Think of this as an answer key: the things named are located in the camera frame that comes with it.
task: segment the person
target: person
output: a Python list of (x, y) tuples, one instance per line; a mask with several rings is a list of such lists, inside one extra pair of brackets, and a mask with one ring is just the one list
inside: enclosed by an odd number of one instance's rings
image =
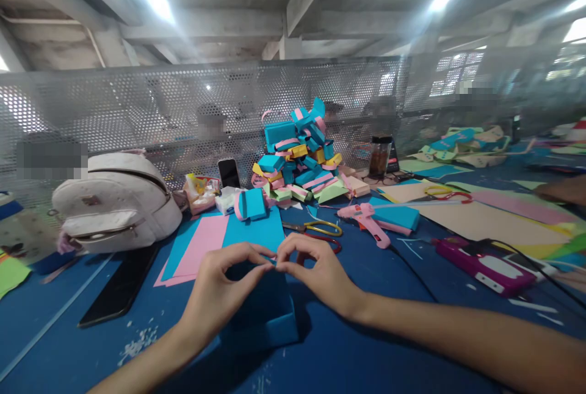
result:
[[(290, 262), (297, 251), (297, 261)], [(177, 324), (144, 353), (100, 382), (90, 393), (145, 393), (181, 371), (227, 324), (262, 276), (276, 267), (305, 283), (338, 315), (399, 335), (461, 362), (524, 393), (584, 393), (586, 346), (579, 340), (500, 313), (422, 303), (366, 293), (346, 275), (326, 242), (291, 234), (277, 264), (268, 249), (239, 243), (207, 253)], [(313, 258), (313, 268), (303, 266)], [(249, 260), (238, 282), (224, 275)]]

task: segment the blue table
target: blue table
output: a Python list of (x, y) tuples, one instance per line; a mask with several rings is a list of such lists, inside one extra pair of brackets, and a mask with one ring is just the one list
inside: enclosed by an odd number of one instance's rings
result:
[[(562, 177), (523, 171), (521, 167), (527, 158), (511, 157), (504, 165), (450, 175), (442, 180), (526, 192), (509, 180), (549, 181)], [(549, 159), (547, 162), (568, 161)], [(318, 217), (335, 222), (334, 212), (320, 208)], [(281, 216), (292, 223), (302, 223), (309, 218), (305, 209), (281, 211)], [(347, 223), (341, 223), (341, 226), (344, 236), (338, 257), (358, 286), (396, 298), (432, 300), (396, 254), (378, 249), (372, 237), (357, 227)], [(549, 283), (534, 287), (527, 295), (536, 304), (559, 310), (559, 313), (548, 315), (563, 322), (563, 326), (538, 316), (534, 310), (510, 304), (438, 256), (425, 242), (402, 242), (398, 239), (404, 237), (389, 235), (393, 245), (440, 302), (495, 310), (575, 337), (585, 337), (586, 313)], [(422, 219), (411, 238), (428, 240), (446, 235), (443, 228)], [(105, 264), (108, 256), (87, 257), (47, 285), (41, 285), (40, 277), (33, 274), (4, 297), (0, 301), (0, 371), (35, 336), (38, 341), (0, 382), (0, 392), (84, 392), (118, 368), (126, 349), (140, 348), (141, 337), (154, 340), (169, 330), (179, 320), (193, 285), (185, 283), (170, 288), (153, 288), (172, 240), (161, 245), (129, 313), (92, 328), (78, 329), (76, 325), (118, 267), (123, 254), (113, 256)], [(99, 268), (102, 269), (58, 320), (44, 334), (39, 334)], [(297, 394), (383, 389), (409, 393), (500, 392), (497, 383), (420, 346), (345, 322), (323, 306), (299, 281), (291, 277), (288, 281), (302, 338), (300, 343), (238, 359), (215, 341), (161, 391)], [(586, 301), (586, 295), (573, 292)]]

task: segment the black phone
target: black phone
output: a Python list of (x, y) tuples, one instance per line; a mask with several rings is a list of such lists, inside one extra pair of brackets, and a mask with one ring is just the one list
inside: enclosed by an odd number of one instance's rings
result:
[(238, 176), (238, 167), (234, 159), (221, 159), (218, 161), (218, 170), (220, 170), (220, 179), (222, 187), (240, 188), (240, 177)]
[(159, 245), (127, 251), (126, 257), (78, 324), (91, 327), (126, 315), (147, 277)]

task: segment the metal mesh fence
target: metal mesh fence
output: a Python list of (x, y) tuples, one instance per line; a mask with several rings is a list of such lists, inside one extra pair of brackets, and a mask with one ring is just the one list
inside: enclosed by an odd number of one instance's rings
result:
[[(2, 189), (40, 213), (50, 209), (61, 181), (16, 176), (15, 148), (31, 140), (87, 144), (89, 156), (145, 148), (171, 188), (186, 173), (218, 177), (217, 161), (230, 157), (249, 185), (266, 152), (262, 113), (273, 111), (265, 123), (283, 121), (296, 107), (310, 109), (316, 96), (326, 105), (328, 138), (353, 167), (367, 165), (364, 146), (374, 132), (393, 133), (405, 155), (449, 126), (523, 111), (533, 133), (575, 116), (584, 104), (580, 61), (572, 63), (572, 87), (551, 85), (545, 63), (559, 46), (540, 50), (539, 60), (535, 51), (514, 50), (3, 74)], [(540, 72), (545, 77), (536, 79)]]

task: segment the finger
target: finger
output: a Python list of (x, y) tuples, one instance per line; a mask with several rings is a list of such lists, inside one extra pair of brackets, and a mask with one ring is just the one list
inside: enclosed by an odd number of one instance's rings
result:
[(262, 276), (273, 268), (274, 266), (271, 263), (257, 266), (248, 272), (244, 278), (234, 284), (238, 288), (238, 298), (240, 303), (244, 302), (246, 297), (261, 280)]
[(265, 257), (256, 252), (248, 242), (236, 243), (235, 245), (227, 246), (221, 251), (216, 252), (218, 252), (218, 256), (220, 257), (220, 267), (224, 272), (229, 269), (230, 266), (242, 263), (246, 260), (255, 264), (270, 263)]
[(299, 251), (310, 254), (316, 260), (319, 260), (320, 252), (323, 249), (321, 243), (310, 237), (301, 234), (289, 234), (277, 251), (277, 263), (288, 261), (293, 251)]
[(258, 252), (259, 254), (264, 255), (265, 257), (268, 258), (275, 258), (277, 255), (271, 251), (269, 248), (265, 248), (264, 246), (261, 245), (257, 245), (256, 243), (251, 243), (250, 246), (252, 246), (252, 248)]
[(304, 268), (296, 263), (283, 262), (278, 263), (275, 267), (281, 273), (287, 273), (305, 284), (311, 279), (311, 270)]

